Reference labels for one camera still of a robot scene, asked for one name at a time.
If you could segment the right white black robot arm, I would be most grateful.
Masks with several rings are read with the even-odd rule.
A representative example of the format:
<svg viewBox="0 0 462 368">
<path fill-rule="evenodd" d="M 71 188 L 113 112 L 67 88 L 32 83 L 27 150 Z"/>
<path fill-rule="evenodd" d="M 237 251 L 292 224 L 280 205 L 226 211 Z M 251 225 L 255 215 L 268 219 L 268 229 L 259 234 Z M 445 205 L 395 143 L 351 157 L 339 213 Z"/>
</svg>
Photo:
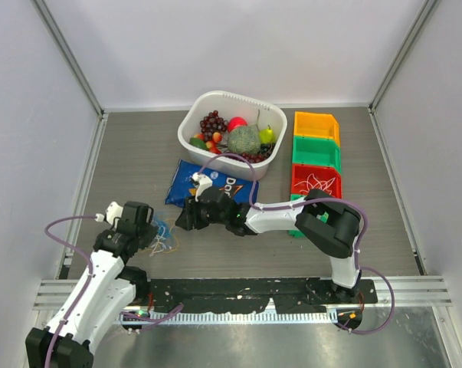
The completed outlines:
<svg viewBox="0 0 462 368">
<path fill-rule="evenodd" d="M 359 242 L 368 219 L 353 203 L 320 189 L 293 201 L 262 204 L 237 203 L 212 186 L 185 200 L 175 224 L 186 231 L 219 224 L 238 236 L 301 232 L 330 259 L 333 297 L 347 303 L 359 294 Z"/>
</svg>

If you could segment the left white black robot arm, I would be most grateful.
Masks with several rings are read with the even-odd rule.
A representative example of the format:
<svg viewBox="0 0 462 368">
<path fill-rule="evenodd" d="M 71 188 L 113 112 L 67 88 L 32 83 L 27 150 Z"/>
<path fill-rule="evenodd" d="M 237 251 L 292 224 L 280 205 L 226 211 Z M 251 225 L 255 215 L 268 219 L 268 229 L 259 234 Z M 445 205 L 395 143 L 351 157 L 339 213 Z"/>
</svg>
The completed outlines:
<svg viewBox="0 0 462 368">
<path fill-rule="evenodd" d="M 46 327 L 32 328 L 25 340 L 30 367 L 91 367 L 106 332 L 130 304 L 143 304 L 150 291 L 147 273 L 128 264 L 158 233 L 146 203 L 111 202 L 93 216 L 109 228 L 97 237 L 74 289 Z"/>
</svg>

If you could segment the blue Doritos chip bag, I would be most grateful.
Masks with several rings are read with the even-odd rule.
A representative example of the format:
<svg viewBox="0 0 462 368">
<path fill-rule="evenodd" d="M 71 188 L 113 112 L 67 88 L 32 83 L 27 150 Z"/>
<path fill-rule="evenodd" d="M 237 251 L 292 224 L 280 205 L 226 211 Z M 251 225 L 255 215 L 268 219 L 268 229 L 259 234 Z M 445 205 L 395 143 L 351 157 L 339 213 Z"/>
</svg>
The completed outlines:
<svg viewBox="0 0 462 368">
<path fill-rule="evenodd" d="M 175 205 L 179 208 L 184 207 L 185 199 L 187 197 L 194 196 L 196 193 L 196 188 L 191 181 L 191 177 L 194 173 L 199 171 L 200 168 L 201 166 L 199 165 L 189 163 L 181 159 L 179 160 L 165 198 L 166 205 Z M 256 182 L 254 191 L 252 191 L 252 181 L 239 179 L 209 168 L 204 169 L 203 173 L 212 180 L 214 186 L 232 198 L 235 202 L 248 203 L 251 192 L 253 192 L 252 201 L 257 201 L 259 182 Z"/>
</svg>

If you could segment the red yellow cherries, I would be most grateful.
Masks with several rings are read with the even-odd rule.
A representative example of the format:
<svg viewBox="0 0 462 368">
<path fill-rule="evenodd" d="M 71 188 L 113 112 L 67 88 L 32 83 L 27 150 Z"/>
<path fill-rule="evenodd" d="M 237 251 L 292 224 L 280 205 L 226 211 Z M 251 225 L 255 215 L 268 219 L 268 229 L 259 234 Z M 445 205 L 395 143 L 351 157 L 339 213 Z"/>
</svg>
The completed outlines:
<svg viewBox="0 0 462 368">
<path fill-rule="evenodd" d="M 218 144 L 221 143 L 223 136 L 219 132 L 214 132 L 212 135 L 204 135 L 203 133 L 195 134 L 193 137 L 199 138 L 206 142 L 208 149 L 206 151 L 214 154 L 221 153 Z"/>
</svg>

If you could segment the green lime fruit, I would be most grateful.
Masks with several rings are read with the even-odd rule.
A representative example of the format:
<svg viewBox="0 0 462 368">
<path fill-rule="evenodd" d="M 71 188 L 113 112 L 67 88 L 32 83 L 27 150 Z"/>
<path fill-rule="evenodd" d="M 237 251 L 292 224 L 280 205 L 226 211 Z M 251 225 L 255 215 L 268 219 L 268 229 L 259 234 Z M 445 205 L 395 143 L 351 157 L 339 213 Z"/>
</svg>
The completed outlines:
<svg viewBox="0 0 462 368">
<path fill-rule="evenodd" d="M 196 148 L 199 148 L 201 150 L 207 150 L 208 147 L 206 145 L 206 142 L 204 140 L 201 140 L 199 138 L 196 138 L 196 137 L 192 137 L 190 140 L 189 140 L 189 144 L 193 147 L 196 147 Z"/>
</svg>

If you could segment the dark red grape bunch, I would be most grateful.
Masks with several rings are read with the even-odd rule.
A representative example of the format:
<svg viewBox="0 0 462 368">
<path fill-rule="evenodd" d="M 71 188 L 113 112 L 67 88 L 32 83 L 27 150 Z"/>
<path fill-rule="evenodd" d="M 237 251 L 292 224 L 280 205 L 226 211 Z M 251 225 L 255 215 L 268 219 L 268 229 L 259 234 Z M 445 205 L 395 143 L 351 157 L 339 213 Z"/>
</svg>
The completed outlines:
<svg viewBox="0 0 462 368">
<path fill-rule="evenodd" d="M 202 133 L 223 133 L 228 130 L 228 121 L 221 117 L 217 110 L 214 110 L 200 120 L 199 126 Z"/>
</svg>

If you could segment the green netted melon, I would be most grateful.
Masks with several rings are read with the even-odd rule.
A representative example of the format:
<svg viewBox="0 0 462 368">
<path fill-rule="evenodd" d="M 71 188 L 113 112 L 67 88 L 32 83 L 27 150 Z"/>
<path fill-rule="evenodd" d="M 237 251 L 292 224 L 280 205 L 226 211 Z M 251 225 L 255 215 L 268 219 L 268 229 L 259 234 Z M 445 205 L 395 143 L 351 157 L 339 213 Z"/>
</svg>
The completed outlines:
<svg viewBox="0 0 462 368">
<path fill-rule="evenodd" d="M 260 138 L 256 126 L 241 126 L 228 134 L 228 144 L 244 142 L 260 145 Z"/>
</svg>

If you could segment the lower dark grape bunch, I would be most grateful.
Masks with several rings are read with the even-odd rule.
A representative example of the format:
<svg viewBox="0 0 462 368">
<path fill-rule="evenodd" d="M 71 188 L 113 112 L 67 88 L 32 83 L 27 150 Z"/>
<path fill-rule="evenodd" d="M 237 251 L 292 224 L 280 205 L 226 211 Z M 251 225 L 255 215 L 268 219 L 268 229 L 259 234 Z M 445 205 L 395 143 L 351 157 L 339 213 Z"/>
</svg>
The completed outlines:
<svg viewBox="0 0 462 368">
<path fill-rule="evenodd" d="M 223 146 L 223 148 L 226 153 L 237 154 L 246 159 L 249 163 L 255 164 L 270 158 L 275 146 L 275 143 L 262 143 L 261 145 L 257 145 L 256 143 L 244 142 L 230 143 Z"/>
</svg>

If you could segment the red apple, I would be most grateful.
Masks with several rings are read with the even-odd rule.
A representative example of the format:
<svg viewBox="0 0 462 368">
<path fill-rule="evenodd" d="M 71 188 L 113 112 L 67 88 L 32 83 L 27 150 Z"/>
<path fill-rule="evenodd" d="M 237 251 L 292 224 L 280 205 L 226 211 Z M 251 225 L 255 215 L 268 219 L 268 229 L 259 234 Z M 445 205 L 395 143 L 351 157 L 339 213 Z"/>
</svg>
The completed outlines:
<svg viewBox="0 0 462 368">
<path fill-rule="evenodd" d="M 242 117 L 233 117 L 228 121 L 228 132 L 242 126 L 247 126 L 247 121 Z"/>
</svg>

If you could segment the lower green plastic bin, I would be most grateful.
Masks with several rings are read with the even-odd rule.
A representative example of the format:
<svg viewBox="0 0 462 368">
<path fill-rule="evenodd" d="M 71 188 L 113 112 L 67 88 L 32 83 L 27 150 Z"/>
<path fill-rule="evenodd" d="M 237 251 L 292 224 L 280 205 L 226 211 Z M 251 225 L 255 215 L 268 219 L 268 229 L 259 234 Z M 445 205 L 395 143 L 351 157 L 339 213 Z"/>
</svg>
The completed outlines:
<svg viewBox="0 0 462 368">
<path fill-rule="evenodd" d="M 302 199 L 302 198 L 304 198 L 304 195 L 297 195 L 297 194 L 290 195 L 291 201 L 295 201 L 297 199 Z M 289 230 L 288 235 L 293 236 L 294 238 L 304 238 L 305 237 L 305 235 L 298 230 Z"/>
</svg>

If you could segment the green plastic bin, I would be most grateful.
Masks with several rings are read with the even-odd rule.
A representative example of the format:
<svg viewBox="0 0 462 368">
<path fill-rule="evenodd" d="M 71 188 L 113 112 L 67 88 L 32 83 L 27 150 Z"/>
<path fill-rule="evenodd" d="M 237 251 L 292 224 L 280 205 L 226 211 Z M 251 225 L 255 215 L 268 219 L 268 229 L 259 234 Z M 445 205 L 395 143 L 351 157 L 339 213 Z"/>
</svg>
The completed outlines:
<svg viewBox="0 0 462 368">
<path fill-rule="evenodd" d="M 292 163 L 331 167 L 341 173 L 341 149 L 333 140 L 294 136 Z"/>
<path fill-rule="evenodd" d="M 290 195 L 291 201 L 295 201 L 297 199 L 302 199 L 302 198 L 304 198 L 304 195 L 297 195 L 297 194 Z M 298 230 L 289 230 L 288 235 L 293 236 L 294 238 L 304 238 L 305 237 L 305 235 Z"/>
</svg>

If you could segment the green pear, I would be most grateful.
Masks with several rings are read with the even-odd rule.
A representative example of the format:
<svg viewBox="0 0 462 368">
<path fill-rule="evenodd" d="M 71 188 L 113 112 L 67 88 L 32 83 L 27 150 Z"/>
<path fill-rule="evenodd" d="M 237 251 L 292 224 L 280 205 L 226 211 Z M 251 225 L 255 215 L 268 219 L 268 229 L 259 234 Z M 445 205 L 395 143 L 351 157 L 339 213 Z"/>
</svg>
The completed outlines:
<svg viewBox="0 0 462 368">
<path fill-rule="evenodd" d="M 270 144 L 275 142 L 274 131 L 270 126 L 260 130 L 258 134 L 262 144 Z"/>
</svg>

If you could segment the white plastic fruit tub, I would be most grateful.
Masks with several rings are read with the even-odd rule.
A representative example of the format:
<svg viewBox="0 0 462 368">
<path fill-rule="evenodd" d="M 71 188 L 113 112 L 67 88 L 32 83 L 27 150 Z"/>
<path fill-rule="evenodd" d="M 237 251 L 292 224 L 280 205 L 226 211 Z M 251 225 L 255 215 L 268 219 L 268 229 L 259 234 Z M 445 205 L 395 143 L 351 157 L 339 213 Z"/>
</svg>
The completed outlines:
<svg viewBox="0 0 462 368">
<path fill-rule="evenodd" d="M 286 129 L 284 112 L 273 104 L 215 90 L 194 102 L 178 139 L 194 163 L 252 181 L 265 176 Z"/>
</svg>

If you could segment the red plastic bin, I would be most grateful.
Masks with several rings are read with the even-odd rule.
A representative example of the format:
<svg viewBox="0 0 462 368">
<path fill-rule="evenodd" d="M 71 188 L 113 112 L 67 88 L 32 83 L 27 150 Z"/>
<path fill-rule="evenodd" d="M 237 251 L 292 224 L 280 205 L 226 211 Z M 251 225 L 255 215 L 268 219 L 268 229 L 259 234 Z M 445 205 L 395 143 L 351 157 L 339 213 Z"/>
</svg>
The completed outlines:
<svg viewBox="0 0 462 368">
<path fill-rule="evenodd" d="M 320 189 L 330 196 L 342 198 L 342 177 L 331 167 L 294 163 L 290 192 L 306 195 L 311 189 Z"/>
</svg>

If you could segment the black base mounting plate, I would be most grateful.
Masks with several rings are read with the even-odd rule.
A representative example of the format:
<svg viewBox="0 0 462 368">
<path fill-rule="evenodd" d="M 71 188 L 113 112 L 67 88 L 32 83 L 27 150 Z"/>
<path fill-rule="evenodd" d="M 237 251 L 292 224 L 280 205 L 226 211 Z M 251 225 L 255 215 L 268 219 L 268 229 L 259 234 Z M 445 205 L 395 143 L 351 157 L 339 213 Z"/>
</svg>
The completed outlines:
<svg viewBox="0 0 462 368">
<path fill-rule="evenodd" d="M 327 278 L 153 279 L 150 287 L 154 311 L 161 313 L 180 304 L 187 314 L 260 314 L 272 302 L 279 314 L 298 314 L 378 302 L 370 279 L 358 281 L 352 291 Z"/>
</svg>

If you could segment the upper green plastic bin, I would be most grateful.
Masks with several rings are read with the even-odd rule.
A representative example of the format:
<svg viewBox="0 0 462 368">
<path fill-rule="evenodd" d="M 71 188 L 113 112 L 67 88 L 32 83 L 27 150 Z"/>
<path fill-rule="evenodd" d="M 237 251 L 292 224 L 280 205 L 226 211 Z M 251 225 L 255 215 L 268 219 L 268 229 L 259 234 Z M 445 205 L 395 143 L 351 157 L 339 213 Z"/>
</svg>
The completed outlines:
<svg viewBox="0 0 462 368">
<path fill-rule="evenodd" d="M 294 136 L 292 163 L 331 167 L 341 173 L 341 149 L 333 140 Z"/>
</svg>

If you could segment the orange plastic bin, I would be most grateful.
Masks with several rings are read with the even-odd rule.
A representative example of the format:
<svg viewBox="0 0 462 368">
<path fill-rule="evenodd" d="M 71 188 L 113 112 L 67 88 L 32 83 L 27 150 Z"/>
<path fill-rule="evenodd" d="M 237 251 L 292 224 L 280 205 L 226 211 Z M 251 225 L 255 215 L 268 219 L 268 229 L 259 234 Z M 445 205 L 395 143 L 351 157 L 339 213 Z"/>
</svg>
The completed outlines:
<svg viewBox="0 0 462 368">
<path fill-rule="evenodd" d="M 339 123 L 332 114 L 296 111 L 294 115 L 293 134 L 332 140 L 341 147 Z"/>
</svg>

